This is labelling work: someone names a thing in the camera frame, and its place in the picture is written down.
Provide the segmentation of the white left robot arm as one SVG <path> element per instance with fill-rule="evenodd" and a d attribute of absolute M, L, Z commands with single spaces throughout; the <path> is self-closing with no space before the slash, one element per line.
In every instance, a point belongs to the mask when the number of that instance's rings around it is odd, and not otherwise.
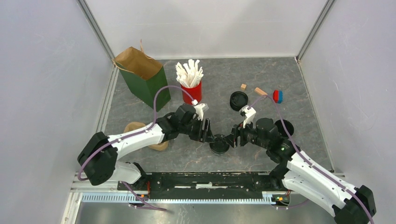
<path fill-rule="evenodd" d="M 107 181 L 124 181 L 135 190 L 143 189 L 147 178 L 137 163 L 123 163 L 120 158 L 138 149 L 173 140 L 180 134 L 192 141 L 214 142 L 210 120 L 204 118 L 208 105 L 183 104 L 175 112 L 157 118 L 148 125 L 117 135 L 95 133 L 77 157 L 81 166 L 80 181 L 98 186 Z"/>

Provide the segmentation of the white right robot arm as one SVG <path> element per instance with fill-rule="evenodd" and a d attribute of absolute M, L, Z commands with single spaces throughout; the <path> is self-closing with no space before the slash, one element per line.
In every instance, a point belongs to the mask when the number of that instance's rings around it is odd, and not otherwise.
<path fill-rule="evenodd" d="M 294 191 L 326 210 L 338 224 L 372 224 L 376 213 L 371 189 L 356 187 L 314 162 L 291 139 L 283 120 L 262 118 L 255 124 L 234 125 L 225 137 L 232 147 L 248 143 L 262 147 L 277 163 L 270 172 L 275 190 Z"/>

